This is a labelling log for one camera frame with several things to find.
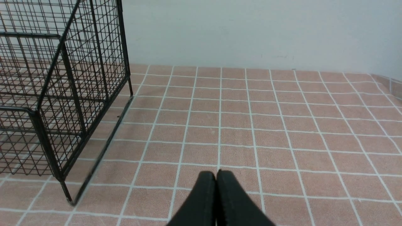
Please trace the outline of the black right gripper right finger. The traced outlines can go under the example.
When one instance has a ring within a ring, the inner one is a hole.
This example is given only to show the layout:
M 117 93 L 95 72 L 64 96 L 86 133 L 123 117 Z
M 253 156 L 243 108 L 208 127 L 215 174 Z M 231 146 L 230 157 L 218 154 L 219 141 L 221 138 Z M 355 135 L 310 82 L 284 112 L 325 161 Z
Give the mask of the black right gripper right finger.
M 217 173 L 218 226 L 274 226 L 240 185 L 234 173 L 219 170 Z

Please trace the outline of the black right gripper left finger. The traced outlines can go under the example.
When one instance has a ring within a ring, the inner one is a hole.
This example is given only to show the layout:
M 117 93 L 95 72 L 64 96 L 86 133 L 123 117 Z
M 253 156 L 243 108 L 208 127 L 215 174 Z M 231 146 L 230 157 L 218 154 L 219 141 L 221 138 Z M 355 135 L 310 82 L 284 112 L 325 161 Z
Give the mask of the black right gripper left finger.
M 201 171 L 190 194 L 167 225 L 215 226 L 215 193 L 215 175 Z

